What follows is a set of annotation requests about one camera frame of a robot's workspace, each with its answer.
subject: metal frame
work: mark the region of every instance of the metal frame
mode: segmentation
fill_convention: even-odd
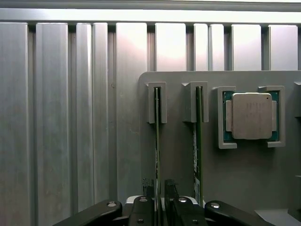
[[[299,24],[301,12],[0,8],[0,22]]]

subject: cpu holder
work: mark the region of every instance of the cpu holder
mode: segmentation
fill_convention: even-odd
[[[268,147],[285,146],[284,92],[283,86],[259,87],[258,92],[218,87],[219,148],[237,148],[239,139],[263,139]]]

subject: corrugated metal wall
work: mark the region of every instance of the corrugated metal wall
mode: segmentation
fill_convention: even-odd
[[[0,23],[0,225],[141,194],[143,72],[298,70],[298,37],[295,25]]]

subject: gray plastic bracket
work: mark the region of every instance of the gray plastic bracket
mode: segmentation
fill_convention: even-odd
[[[217,111],[218,111],[218,147],[220,149],[235,149],[236,143],[224,142],[224,113],[223,113],[223,93],[225,91],[235,91],[236,86],[219,86],[217,92]]]
[[[184,87],[184,119],[187,122],[197,122],[197,87],[202,89],[202,121],[209,122],[208,85],[206,81],[182,83]]]
[[[263,86],[258,87],[259,92],[278,92],[278,124],[279,140],[268,141],[268,147],[285,146],[285,88],[284,86]]]
[[[301,81],[295,81],[294,82],[294,89],[297,90],[298,95],[301,94]],[[301,117],[301,103],[298,101],[295,105],[295,117]]]
[[[148,123],[155,123],[155,88],[160,88],[161,123],[167,123],[166,82],[149,82],[148,87]]]

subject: gray mounting plate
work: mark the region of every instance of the gray mounting plate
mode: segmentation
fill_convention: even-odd
[[[161,182],[174,179],[180,195],[193,196],[193,123],[183,122],[183,83],[208,82],[209,123],[202,123],[203,191],[205,201],[221,200],[246,211],[300,207],[301,81],[299,71],[147,72],[139,79],[140,147],[143,178],[155,178],[155,130],[148,123],[149,82],[166,82],[167,123],[160,125]],[[285,88],[285,147],[268,148],[262,140],[235,140],[237,149],[218,148],[219,86],[237,92],[258,87]]]

